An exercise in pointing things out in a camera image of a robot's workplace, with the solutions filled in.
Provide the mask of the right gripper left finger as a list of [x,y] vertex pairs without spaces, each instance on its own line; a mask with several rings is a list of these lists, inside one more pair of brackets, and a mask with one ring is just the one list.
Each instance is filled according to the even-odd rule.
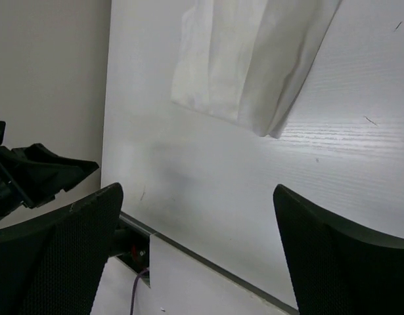
[[114,183],[0,229],[0,314],[90,314],[122,201]]

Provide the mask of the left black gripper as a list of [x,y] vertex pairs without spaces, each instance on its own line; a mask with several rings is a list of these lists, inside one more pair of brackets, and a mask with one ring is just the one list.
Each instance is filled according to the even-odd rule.
[[[0,145],[6,123],[0,121]],[[0,146],[0,221],[21,205],[34,209],[69,191],[95,172],[94,161],[61,157],[44,145]]]

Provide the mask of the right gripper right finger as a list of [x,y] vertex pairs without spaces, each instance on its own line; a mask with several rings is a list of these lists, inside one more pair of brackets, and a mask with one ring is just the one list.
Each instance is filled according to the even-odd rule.
[[278,185],[273,203],[300,314],[404,314],[404,239]]

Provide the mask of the white pleated skirt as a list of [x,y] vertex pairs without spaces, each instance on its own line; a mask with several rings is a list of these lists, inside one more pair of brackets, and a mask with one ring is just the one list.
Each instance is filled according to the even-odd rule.
[[174,103],[281,135],[338,1],[196,1],[183,14]]

